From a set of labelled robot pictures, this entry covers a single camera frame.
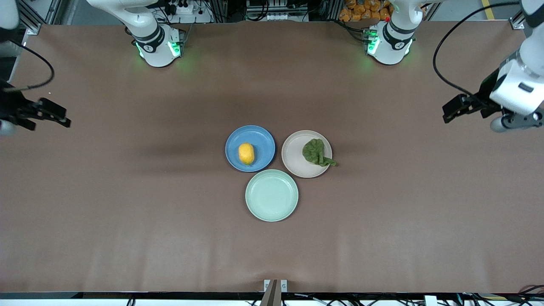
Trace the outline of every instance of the orange snack bag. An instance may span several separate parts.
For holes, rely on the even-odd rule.
[[[364,13],[364,5],[358,4],[353,8],[353,14],[362,15]]]
[[[348,7],[348,9],[352,9],[357,5],[357,0],[345,0],[345,6]]]
[[[364,11],[363,15],[361,15],[361,19],[369,19],[370,18],[370,10]]]
[[[351,19],[351,10],[343,8],[338,15],[338,19],[343,22],[348,22]]]
[[[387,10],[386,8],[381,9],[380,10],[380,20],[385,20],[388,17],[391,17],[391,15],[389,15],[389,10]]]
[[[380,0],[364,0],[364,8],[371,11],[379,11],[381,8]]]

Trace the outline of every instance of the white plate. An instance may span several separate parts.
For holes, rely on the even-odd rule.
[[[301,178],[314,178],[327,171],[329,166],[321,167],[307,161],[302,155],[302,149],[312,139],[321,139],[325,144],[325,157],[332,158],[332,148],[329,141],[318,132],[298,131],[287,137],[281,148],[281,159],[285,167],[294,175]]]

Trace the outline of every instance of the blue plate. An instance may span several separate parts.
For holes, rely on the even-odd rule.
[[[243,143],[253,146],[255,160],[246,165],[238,157],[238,147]],[[225,154],[228,162],[243,172],[255,172],[268,166],[276,153],[276,144],[270,132],[257,125],[246,125],[236,129],[227,139]]]

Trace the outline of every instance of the black cable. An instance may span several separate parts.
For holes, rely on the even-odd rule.
[[[364,30],[352,28],[352,27],[346,25],[344,22],[338,21],[338,20],[335,20],[335,19],[329,19],[327,21],[332,21],[332,22],[336,23],[337,25],[343,27],[344,29],[346,29],[348,31],[349,35],[351,35],[351,37],[353,37],[357,41],[360,41],[360,42],[372,42],[371,40],[361,39],[361,38],[357,37],[355,34],[352,33],[352,32],[363,33]]]
[[[223,17],[224,19],[227,19],[227,18],[228,18],[227,16],[223,16],[223,15],[221,15],[221,14],[217,15],[217,14],[215,13],[215,11],[212,10],[212,7],[209,5],[209,3],[208,3],[207,1],[204,1],[204,4],[205,4],[206,8],[210,11],[210,13],[213,14],[213,17],[215,18],[215,21],[214,21],[215,23],[218,23],[218,22],[217,22],[217,20],[219,19],[218,16],[221,16],[221,17]]]
[[[529,289],[527,289],[527,290],[521,291],[521,292],[518,293],[518,294],[519,294],[519,295],[524,295],[525,293],[529,293],[529,292],[531,292],[531,291],[533,291],[533,290],[535,290],[535,289],[538,289],[538,288],[544,288],[544,285],[533,286],[533,287],[531,287],[531,288],[529,288]]]
[[[128,299],[128,302],[127,302],[127,306],[134,306],[136,305],[136,299],[134,298],[134,296],[131,296],[129,299]]]
[[[342,305],[344,306],[347,306],[341,299],[333,299],[332,301],[330,301],[329,303],[327,303],[326,306],[331,306],[333,304],[333,302],[340,302]]]
[[[311,13],[311,12],[317,10],[317,9],[319,9],[319,7],[316,7],[316,8],[314,8],[314,9],[311,10],[311,11],[307,11],[307,12],[304,14],[304,16],[302,17],[302,21],[304,21],[304,18],[306,18],[306,15],[308,15],[309,13]]]
[[[268,9],[270,8],[270,5],[268,4],[268,0],[262,0],[263,1],[263,9],[261,10],[261,13],[259,15],[257,15],[257,18],[255,19],[251,19],[249,17],[247,17],[248,20],[251,20],[251,21],[260,21],[260,20],[263,20],[263,18],[266,17],[266,15],[268,14]]]
[[[168,15],[164,12],[163,8],[160,7],[160,5],[159,5],[159,9],[160,9],[161,12],[163,12],[164,18],[166,19],[166,24],[169,25],[169,26],[172,25],[172,23],[170,23],[170,18],[169,18]]]
[[[372,306],[372,305],[374,305],[374,304],[375,304],[378,300],[380,300],[381,298],[382,298],[381,296],[376,297],[376,299],[373,300],[373,301],[372,301],[370,304],[368,304],[367,306]]]
[[[35,88],[40,88],[40,87],[43,87],[49,83],[51,83],[51,81],[55,78],[55,69],[53,69],[53,66],[51,65],[50,62],[47,61],[47,59],[45,59],[43,56],[37,54],[36,52],[34,52],[34,50],[30,49],[30,48],[27,48],[27,46],[23,46],[21,44],[19,44],[18,42],[16,41],[13,41],[13,40],[10,40],[11,42],[13,42],[15,45],[25,49],[26,51],[34,54],[35,56],[37,56],[39,59],[41,59],[48,67],[49,67],[49,70],[51,71],[51,74],[49,75],[49,78],[47,80],[45,80],[44,82],[41,82],[41,83],[38,83],[36,85],[28,85],[28,86],[25,86],[25,87],[20,87],[20,88],[15,88],[15,87],[11,87],[11,88],[4,88],[4,91],[5,92],[10,92],[10,91],[24,91],[24,90],[30,90],[30,89],[35,89]]]
[[[474,96],[474,94],[472,94],[470,91],[466,90],[465,88],[453,83],[453,82],[450,82],[448,79],[446,79],[439,71],[438,71],[438,68],[436,67],[436,56],[438,55],[438,51],[440,50],[440,47],[442,46],[442,44],[444,43],[444,41],[446,40],[446,38],[448,38],[450,36],[450,34],[455,30],[457,29],[458,26],[460,26],[463,22],[467,21],[467,19],[469,19],[470,17],[472,17],[473,15],[483,11],[483,10],[486,10],[486,9],[490,9],[490,8],[496,8],[496,7],[505,7],[505,6],[508,6],[508,5],[516,5],[516,4],[519,4],[519,2],[504,2],[504,3],[497,3],[497,4],[491,4],[491,5],[488,5],[486,7],[483,7],[483,8],[480,8],[480,9],[477,9],[475,10],[474,12],[468,14],[468,16],[466,16],[465,18],[463,18],[461,21],[459,21],[457,24],[455,24],[449,31],[448,33],[446,33],[446,35],[444,35],[444,37],[442,38],[442,40],[438,43],[438,46],[436,46],[436,50],[435,50],[435,54],[432,56],[432,68],[435,70],[435,73],[438,75],[438,77],[444,81],[444,83],[450,85],[451,87],[459,90],[459,91],[462,91],[463,93],[469,95],[470,97],[480,101],[482,104],[484,105],[487,105],[487,103],[485,101],[481,101],[479,100],[476,96]]]
[[[346,25],[344,22],[336,20],[336,19],[327,19],[326,21],[332,21],[332,22],[336,23],[337,25],[343,27],[346,30],[350,30],[350,31],[353,31],[353,32],[358,32],[358,33],[363,33],[363,30],[352,28],[352,27]]]
[[[347,301],[350,302],[353,306],[364,306],[363,303],[361,303],[359,297],[354,295],[355,299],[348,298]]]
[[[491,302],[489,301],[488,298],[485,298],[485,297],[479,295],[478,293],[475,293],[474,295],[475,295],[476,297],[478,297],[480,300],[484,301],[484,303],[486,303],[487,305],[489,305],[489,306],[495,306],[493,303],[491,303]]]
[[[474,301],[474,306],[480,306],[480,303],[478,302],[478,300],[475,298],[474,295],[472,295],[472,300]]]

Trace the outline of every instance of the green led light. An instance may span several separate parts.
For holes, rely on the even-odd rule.
[[[177,46],[176,42],[168,42],[168,46],[170,47],[170,51],[172,51],[172,55],[174,57],[180,56],[180,48]]]
[[[375,54],[376,53],[376,49],[378,49],[378,45],[380,44],[380,38],[379,37],[376,37],[376,39],[374,39],[373,42],[371,42],[369,45],[368,45],[368,53],[370,54]]]
[[[141,52],[140,46],[138,46],[138,43],[136,43],[136,47],[138,48],[138,51],[140,51],[140,57],[144,57],[144,54]]]

